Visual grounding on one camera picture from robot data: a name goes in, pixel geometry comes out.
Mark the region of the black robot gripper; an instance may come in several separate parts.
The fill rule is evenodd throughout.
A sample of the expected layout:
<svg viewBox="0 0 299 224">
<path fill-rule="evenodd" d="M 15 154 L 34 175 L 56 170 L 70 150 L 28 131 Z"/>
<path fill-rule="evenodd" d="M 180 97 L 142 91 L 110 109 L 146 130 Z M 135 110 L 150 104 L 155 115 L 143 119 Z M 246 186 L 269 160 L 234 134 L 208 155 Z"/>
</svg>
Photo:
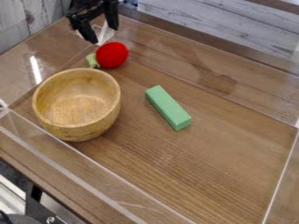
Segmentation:
<svg viewBox="0 0 299 224">
<path fill-rule="evenodd" d="M 99 39 L 90 21 L 104 15 L 108 27 L 116 31 L 119 28 L 118 4 L 118 0 L 71 0 L 66 17 L 72 29 L 79 30 L 83 38 L 92 44 L 96 44 Z"/>
</svg>

